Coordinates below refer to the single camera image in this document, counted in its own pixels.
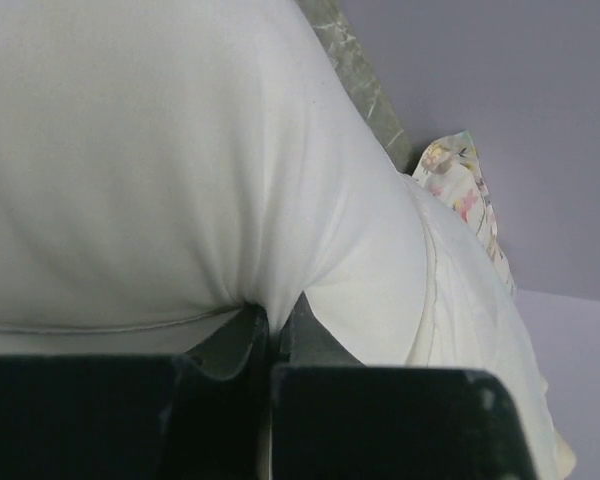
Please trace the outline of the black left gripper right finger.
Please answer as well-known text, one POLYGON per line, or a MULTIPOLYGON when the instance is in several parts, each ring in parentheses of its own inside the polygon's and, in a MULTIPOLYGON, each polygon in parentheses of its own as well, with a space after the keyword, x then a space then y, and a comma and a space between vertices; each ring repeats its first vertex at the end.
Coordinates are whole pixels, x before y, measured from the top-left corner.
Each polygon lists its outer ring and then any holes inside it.
POLYGON ((532 479, 513 399, 481 370, 366 367, 300 297, 271 373, 275 479, 532 479))

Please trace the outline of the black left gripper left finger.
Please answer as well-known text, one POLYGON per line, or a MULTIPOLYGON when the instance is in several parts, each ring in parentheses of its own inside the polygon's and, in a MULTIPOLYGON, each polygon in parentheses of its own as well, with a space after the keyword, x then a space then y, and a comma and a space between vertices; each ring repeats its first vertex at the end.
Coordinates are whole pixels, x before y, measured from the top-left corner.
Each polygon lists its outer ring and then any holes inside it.
POLYGON ((0 356, 0 479, 253 479, 269 325, 180 355, 0 356))

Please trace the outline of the grey and cream ruffled pillowcase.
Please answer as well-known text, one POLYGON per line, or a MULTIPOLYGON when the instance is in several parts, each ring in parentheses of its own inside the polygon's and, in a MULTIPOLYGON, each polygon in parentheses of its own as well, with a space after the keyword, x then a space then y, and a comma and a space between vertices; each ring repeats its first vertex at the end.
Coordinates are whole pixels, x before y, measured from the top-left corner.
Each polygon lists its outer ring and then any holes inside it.
POLYGON ((565 479, 577 460, 554 426, 529 333, 513 297, 468 225, 406 176, 425 237, 425 306, 412 365, 486 370, 510 393, 541 479, 565 479))

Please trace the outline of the white pillow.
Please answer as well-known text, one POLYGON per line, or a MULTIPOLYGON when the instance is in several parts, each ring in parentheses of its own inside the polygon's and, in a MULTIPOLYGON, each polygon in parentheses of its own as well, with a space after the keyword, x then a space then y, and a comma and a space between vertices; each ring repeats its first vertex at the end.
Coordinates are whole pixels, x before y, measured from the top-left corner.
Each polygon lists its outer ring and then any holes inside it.
POLYGON ((292 1, 0 1, 0 354, 173 353, 300 297, 403 365, 403 176, 292 1))

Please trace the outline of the animal print pillow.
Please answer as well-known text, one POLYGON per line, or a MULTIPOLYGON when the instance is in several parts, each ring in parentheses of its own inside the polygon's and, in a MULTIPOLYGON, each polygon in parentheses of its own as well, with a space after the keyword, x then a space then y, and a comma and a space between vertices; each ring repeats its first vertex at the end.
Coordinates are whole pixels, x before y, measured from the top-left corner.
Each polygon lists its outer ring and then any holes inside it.
POLYGON ((421 155, 413 178, 463 219, 486 250, 506 289, 515 295, 517 286, 497 240, 495 212, 469 132, 433 141, 421 155))

